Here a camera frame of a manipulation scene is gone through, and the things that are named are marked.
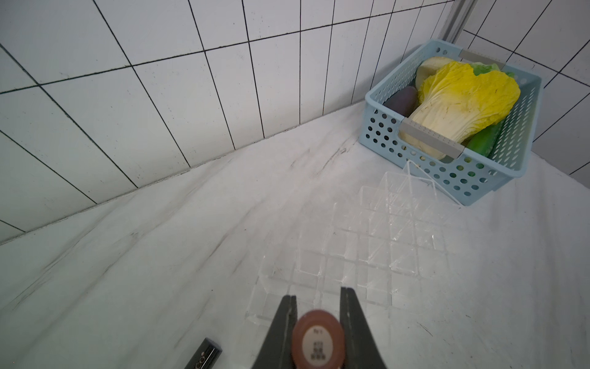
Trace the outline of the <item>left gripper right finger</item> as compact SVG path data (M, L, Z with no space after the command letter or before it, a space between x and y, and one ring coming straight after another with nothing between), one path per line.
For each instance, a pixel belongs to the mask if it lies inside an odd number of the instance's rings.
M344 368L387 368L356 292L350 287L340 290L340 324L345 339Z

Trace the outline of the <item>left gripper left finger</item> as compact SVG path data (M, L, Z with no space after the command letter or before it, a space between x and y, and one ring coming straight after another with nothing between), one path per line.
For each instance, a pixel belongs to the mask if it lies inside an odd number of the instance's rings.
M297 297L282 297L252 369L294 369L293 330L298 321Z

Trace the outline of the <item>pink translucent lipstick tube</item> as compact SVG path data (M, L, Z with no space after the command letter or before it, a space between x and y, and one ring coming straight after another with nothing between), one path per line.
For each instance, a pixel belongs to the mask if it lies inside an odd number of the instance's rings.
M342 368L345 360L344 329L324 310L312 310L295 324L291 354L295 368Z

